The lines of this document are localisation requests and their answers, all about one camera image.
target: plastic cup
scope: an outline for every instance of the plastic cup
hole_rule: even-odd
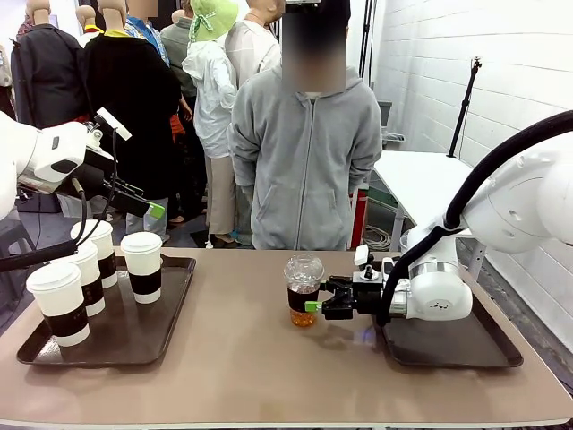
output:
[[[319,298],[324,266],[318,257],[300,254],[291,257],[285,267],[288,306],[291,322],[297,327],[308,327],[314,323],[313,313],[306,312],[305,303]]]

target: cup lid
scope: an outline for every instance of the cup lid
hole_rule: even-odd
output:
[[[133,233],[122,239],[122,251],[129,254],[146,254],[156,251],[163,245],[161,237],[149,231]]]
[[[26,279],[26,289],[30,293],[47,293],[79,281],[81,271],[70,262],[55,262],[40,267]]]
[[[311,283],[321,280],[324,266],[320,258],[312,254],[298,254],[291,257],[285,267],[285,276],[289,281]]]
[[[98,255],[98,247],[95,246],[94,243],[91,242],[90,240],[86,240],[83,244],[78,246],[78,251],[75,254],[52,260],[51,263],[71,262],[79,264],[81,262],[88,261],[90,258],[94,257],[97,258],[97,255]]]
[[[82,237],[86,237],[90,233],[90,231],[93,230],[93,228],[96,226],[97,223],[98,223],[97,219],[86,220],[86,228],[83,231]],[[72,239],[75,239],[78,236],[78,234],[80,233],[80,228],[81,228],[81,222],[78,222],[73,225],[72,231],[70,232],[70,237]],[[111,235],[111,232],[113,230],[114,228],[111,227],[111,224],[109,224],[106,221],[100,221],[98,224],[98,228],[96,228],[96,231],[92,233],[90,239],[95,240],[104,237],[106,235]]]

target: white paper cup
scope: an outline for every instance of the white paper cup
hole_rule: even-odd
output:
[[[98,248],[90,240],[78,247],[74,255],[58,258],[51,263],[70,262],[78,266],[81,271],[81,290],[88,316],[99,314],[106,307],[104,290],[101,285],[101,276],[98,266]]]
[[[161,237],[142,231],[124,237],[121,248],[137,303],[147,304],[161,297]]]
[[[57,262],[39,268],[26,280],[26,288],[61,347],[77,345],[90,334],[80,279],[76,265]]]
[[[82,237],[86,237],[95,227],[97,222],[98,221],[96,219],[88,219],[86,221],[86,228]],[[75,239],[80,234],[80,227],[81,222],[74,224],[72,231],[70,232],[72,239]],[[114,242],[111,237],[113,231],[114,229],[111,227],[111,224],[105,221],[100,221],[98,228],[90,236],[90,240],[98,247],[98,265],[103,288],[112,287],[117,283]]]

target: gray hoodie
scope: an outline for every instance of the gray hoodie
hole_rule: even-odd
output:
[[[258,73],[237,94],[228,129],[235,181],[253,194],[257,249],[344,250],[352,233],[348,198],[382,151],[373,92],[346,69],[346,90],[314,103]]]

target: black cup sleeve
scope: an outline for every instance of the black cup sleeve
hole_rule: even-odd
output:
[[[101,277],[98,276],[98,278],[93,282],[82,285],[81,291],[83,291],[83,300],[86,306],[97,303],[104,296],[104,288],[101,285]]]
[[[111,253],[106,258],[98,260],[99,274],[101,279],[109,278],[117,270],[115,266],[115,253]]]
[[[52,334],[60,338],[72,336],[88,325],[88,314],[86,313],[86,306],[84,304],[81,304],[67,314],[57,316],[44,315],[44,319],[52,331]]]
[[[161,287],[161,269],[142,276],[130,273],[129,281],[132,283],[132,290],[135,294],[145,296],[155,293]]]

